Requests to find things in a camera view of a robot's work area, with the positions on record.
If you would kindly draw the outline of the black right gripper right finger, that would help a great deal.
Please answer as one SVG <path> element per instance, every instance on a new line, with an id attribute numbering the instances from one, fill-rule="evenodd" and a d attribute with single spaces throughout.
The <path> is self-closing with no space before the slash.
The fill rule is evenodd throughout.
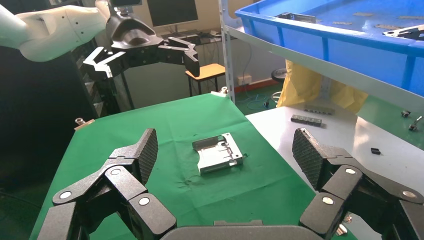
<path id="1" fill-rule="evenodd" d="M 293 135 L 292 153 L 317 195 L 299 219 L 330 239 L 348 213 L 361 217 L 384 240 L 424 237 L 424 197 L 372 172 L 345 149 L 319 143 L 305 128 Z"/>

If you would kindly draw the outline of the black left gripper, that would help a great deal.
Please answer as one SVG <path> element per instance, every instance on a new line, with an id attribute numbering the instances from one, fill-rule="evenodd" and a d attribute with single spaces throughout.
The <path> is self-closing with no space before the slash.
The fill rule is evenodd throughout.
<path id="1" fill-rule="evenodd" d="M 129 67 L 159 61 L 185 66 L 194 77 L 200 76 L 200 62 L 194 43 L 176 37 L 163 40 L 132 14 L 111 16 L 106 23 L 106 33 L 112 51 L 99 46 L 82 62 L 88 77 L 94 82 L 112 79 Z"/>

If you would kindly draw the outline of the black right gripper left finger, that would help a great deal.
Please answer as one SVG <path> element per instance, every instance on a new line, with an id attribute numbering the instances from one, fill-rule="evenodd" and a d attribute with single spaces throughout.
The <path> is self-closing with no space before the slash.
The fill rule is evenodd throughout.
<path id="1" fill-rule="evenodd" d="M 174 215 L 147 189 L 157 160 L 157 132 L 147 128 L 132 145 L 116 148 L 101 168 L 58 191 L 40 240 L 88 240 L 117 214 L 138 240 L 159 240 L 177 226 Z"/>

